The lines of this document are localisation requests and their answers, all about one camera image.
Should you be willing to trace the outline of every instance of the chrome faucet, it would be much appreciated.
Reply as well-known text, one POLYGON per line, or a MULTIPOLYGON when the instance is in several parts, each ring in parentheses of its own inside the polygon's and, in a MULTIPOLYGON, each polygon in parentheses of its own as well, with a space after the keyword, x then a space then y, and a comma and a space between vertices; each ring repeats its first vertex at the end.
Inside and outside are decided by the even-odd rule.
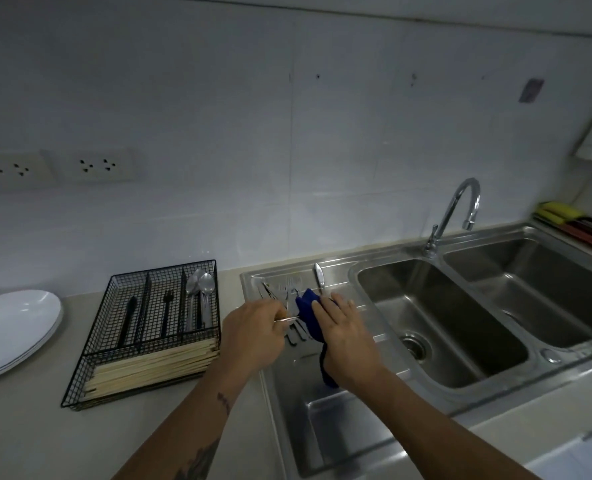
POLYGON ((432 234, 429 236, 429 240, 423 248, 423 253, 425 256, 433 257, 436 255, 436 246, 440 244, 445 227, 447 227, 447 224, 452 218, 454 209, 456 209, 456 205, 458 204, 462 193, 467 189, 467 187, 471 187, 471 201, 469 202, 469 213, 465 218, 465 221, 462 223, 462 228, 465 230, 471 230, 474 226, 476 214, 478 213, 478 207, 480 206, 480 183, 476 180, 476 178, 468 178, 459 185, 459 187, 456 189, 456 192, 453 194, 452 201, 450 202, 449 207, 447 207, 447 212, 445 212, 440 225, 435 225, 432 228, 432 234))

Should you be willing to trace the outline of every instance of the cutlery organizer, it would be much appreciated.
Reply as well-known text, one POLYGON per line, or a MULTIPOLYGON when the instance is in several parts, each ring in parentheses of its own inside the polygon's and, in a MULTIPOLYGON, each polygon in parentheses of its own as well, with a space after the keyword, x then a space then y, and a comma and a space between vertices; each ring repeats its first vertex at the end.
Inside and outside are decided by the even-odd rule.
POLYGON ((112 276, 60 406, 78 411, 145 390, 202 376, 204 372, 197 372, 105 397, 84 400, 84 384, 91 378, 94 368, 98 365, 206 339, 216 339, 216 346, 220 348, 219 310, 215 260, 112 276), (189 296, 185 292, 185 285, 188 277, 199 268, 213 276, 216 289, 210 298, 211 316, 202 317, 203 327, 196 330, 196 313, 200 306, 200 297, 199 295, 189 296), (161 337, 165 308, 164 295, 170 290, 173 292, 173 299, 169 303, 166 336, 161 337), (138 299, 138 305, 131 316, 124 344, 118 346, 127 304, 134 296, 138 299), (194 300, 191 317, 189 316, 190 299, 194 300), (191 320, 191 324, 189 330, 185 331, 187 320, 191 320))

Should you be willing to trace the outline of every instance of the white countertop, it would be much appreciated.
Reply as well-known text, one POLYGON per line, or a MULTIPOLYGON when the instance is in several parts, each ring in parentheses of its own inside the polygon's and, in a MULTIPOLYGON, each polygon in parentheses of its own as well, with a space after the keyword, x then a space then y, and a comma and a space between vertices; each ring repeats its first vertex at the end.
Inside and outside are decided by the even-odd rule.
MULTIPOLYGON (((222 317, 244 302, 239 274, 249 269, 218 274, 222 317)), ((101 292, 65 298, 60 329, 41 350, 0 376, 0 478, 108 479, 195 385, 190 381, 84 411, 60 408, 101 299, 101 292)), ((591 429, 592 372, 473 431, 527 463, 591 429)), ((234 472, 236 479, 282 477, 259 376, 232 410, 209 479, 231 479, 234 472)), ((402 474, 420 478, 409 460, 369 478, 402 474)))

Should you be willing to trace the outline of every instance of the dish towel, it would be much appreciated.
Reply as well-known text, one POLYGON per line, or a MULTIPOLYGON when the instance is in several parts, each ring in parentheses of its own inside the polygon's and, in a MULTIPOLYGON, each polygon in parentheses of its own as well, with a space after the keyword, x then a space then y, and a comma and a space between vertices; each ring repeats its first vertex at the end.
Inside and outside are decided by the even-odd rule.
POLYGON ((329 387, 337 388, 338 384, 332 379, 332 376, 327 374, 327 371, 325 371, 325 368, 323 367, 325 354, 327 354, 327 343, 325 342, 323 331, 320 330, 316 315, 314 315, 314 310, 311 309, 311 304, 314 303, 314 301, 320 303, 320 297, 310 288, 307 288, 307 291, 305 291, 302 296, 296 298, 296 305, 298 305, 299 310, 298 316, 303 322, 305 322, 305 325, 307 325, 309 335, 311 335, 314 340, 322 342, 323 344, 323 351, 320 353, 320 358, 318 360, 318 362, 320 362, 320 372, 323 374, 323 382, 329 387))

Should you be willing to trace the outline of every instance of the wall socket plate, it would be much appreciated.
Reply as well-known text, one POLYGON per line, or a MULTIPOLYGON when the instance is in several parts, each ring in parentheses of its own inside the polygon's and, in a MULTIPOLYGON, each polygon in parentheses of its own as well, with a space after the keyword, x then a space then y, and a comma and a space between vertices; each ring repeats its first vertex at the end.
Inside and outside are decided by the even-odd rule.
POLYGON ((56 184, 44 153, 0 152, 0 193, 45 189, 56 184))
POLYGON ((62 170, 69 182, 101 184, 136 179, 133 155, 128 148, 73 150, 66 152, 62 170))

